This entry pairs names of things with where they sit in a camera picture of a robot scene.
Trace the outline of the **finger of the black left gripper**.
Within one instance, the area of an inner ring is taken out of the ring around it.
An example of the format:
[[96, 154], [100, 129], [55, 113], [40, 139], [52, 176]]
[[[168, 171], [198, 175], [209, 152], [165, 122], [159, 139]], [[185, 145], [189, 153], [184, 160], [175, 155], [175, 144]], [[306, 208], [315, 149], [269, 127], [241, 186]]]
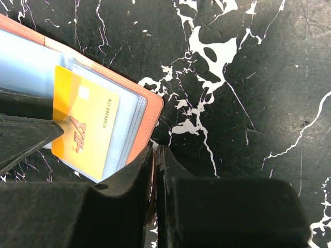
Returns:
[[52, 113], [52, 99], [1, 89], [1, 114], [51, 120]]
[[63, 134], [53, 120], [1, 114], [1, 175]]

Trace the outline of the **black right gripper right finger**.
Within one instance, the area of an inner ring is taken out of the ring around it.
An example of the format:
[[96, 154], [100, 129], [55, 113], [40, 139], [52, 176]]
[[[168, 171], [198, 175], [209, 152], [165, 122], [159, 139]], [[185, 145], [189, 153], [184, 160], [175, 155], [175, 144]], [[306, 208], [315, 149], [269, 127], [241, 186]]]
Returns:
[[159, 247], [307, 247], [310, 225], [292, 186], [267, 178], [188, 172], [157, 149]]

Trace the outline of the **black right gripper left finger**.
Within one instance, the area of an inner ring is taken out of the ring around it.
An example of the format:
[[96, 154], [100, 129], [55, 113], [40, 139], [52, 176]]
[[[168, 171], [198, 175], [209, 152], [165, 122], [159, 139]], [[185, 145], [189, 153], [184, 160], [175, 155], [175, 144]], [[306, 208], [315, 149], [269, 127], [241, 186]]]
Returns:
[[1, 184], [1, 247], [143, 247], [153, 149], [91, 185]]

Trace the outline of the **pink leather card holder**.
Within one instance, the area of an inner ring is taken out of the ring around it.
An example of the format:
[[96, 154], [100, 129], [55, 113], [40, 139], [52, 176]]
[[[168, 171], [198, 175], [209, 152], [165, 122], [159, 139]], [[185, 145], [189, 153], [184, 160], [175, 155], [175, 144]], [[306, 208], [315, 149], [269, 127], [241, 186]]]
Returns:
[[163, 99], [69, 46], [1, 16], [1, 89], [53, 100], [56, 66], [120, 96], [102, 178], [95, 180], [64, 162], [92, 181], [100, 182], [130, 163], [147, 145]]

